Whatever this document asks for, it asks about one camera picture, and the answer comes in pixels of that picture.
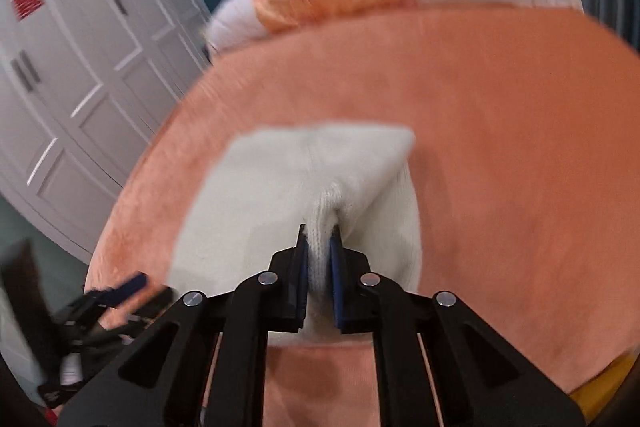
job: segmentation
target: cabinet handle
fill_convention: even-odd
[[[120,10],[120,13],[122,13],[124,16],[129,15],[129,13],[127,13],[127,11],[124,9],[121,0],[113,0],[113,2],[116,3],[116,6],[118,7],[118,10]]]
[[[38,71],[36,71],[36,68],[33,67],[33,63],[31,62],[31,59],[29,58],[29,55],[27,55],[27,52],[25,50],[22,50],[20,53],[20,58],[22,59],[23,63],[24,63],[24,67],[27,68],[27,71],[29,71],[29,74],[31,75],[31,78],[33,78],[33,82],[35,82],[36,84],[40,83],[40,75],[38,74]]]
[[[11,61],[11,67],[14,68],[15,76],[18,77],[18,79],[20,80],[20,83],[24,86],[24,89],[27,92],[33,91],[33,87],[31,86],[31,84],[27,80],[27,76],[24,74],[24,71],[20,67],[20,62],[18,62],[14,58],[14,60]]]

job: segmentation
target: white knitted fabric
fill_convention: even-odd
[[[271,255],[309,242],[309,303],[302,335],[270,341],[337,340],[332,326],[328,240],[367,254],[372,270],[414,291],[422,251],[402,127],[331,124],[267,128],[241,136],[209,173],[178,236],[168,283],[180,293],[232,291],[266,270]]]

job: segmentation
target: red sticker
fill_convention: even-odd
[[[14,0],[14,10],[21,21],[44,5],[44,0]]]

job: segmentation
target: silver screw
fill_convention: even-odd
[[[182,298],[182,302],[185,306],[197,306],[202,302],[202,293],[189,292]]]
[[[360,282],[365,286],[375,286],[380,282],[380,275],[377,273],[365,273],[360,277]]]
[[[436,301],[438,302],[438,304],[440,306],[446,306],[447,308],[449,306],[453,306],[457,300],[458,299],[456,299],[456,296],[451,292],[439,292],[436,295]]]
[[[258,282],[260,284],[273,284],[278,280],[278,274],[276,272],[262,272],[258,275]]]

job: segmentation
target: white cabinet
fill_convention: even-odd
[[[206,66],[202,0],[0,0],[0,190],[87,262]]]

